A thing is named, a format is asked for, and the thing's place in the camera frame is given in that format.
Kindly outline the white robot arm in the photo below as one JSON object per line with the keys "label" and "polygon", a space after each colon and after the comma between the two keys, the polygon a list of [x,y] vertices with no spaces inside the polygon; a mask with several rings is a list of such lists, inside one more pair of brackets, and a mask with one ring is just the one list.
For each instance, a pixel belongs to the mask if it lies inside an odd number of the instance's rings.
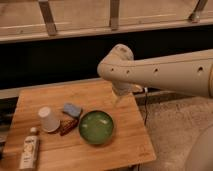
{"label": "white robot arm", "polygon": [[135,60],[131,49],[115,45],[97,67],[116,96],[135,85],[213,98],[213,49]]}

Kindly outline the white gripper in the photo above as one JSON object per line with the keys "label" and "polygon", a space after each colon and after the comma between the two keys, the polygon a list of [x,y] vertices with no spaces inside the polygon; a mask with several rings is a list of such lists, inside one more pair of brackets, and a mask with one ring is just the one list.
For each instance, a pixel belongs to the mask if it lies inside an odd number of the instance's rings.
{"label": "white gripper", "polygon": [[113,82],[112,92],[114,95],[114,103],[118,104],[121,99],[130,93],[141,93],[143,88],[140,85],[129,84],[123,82]]}

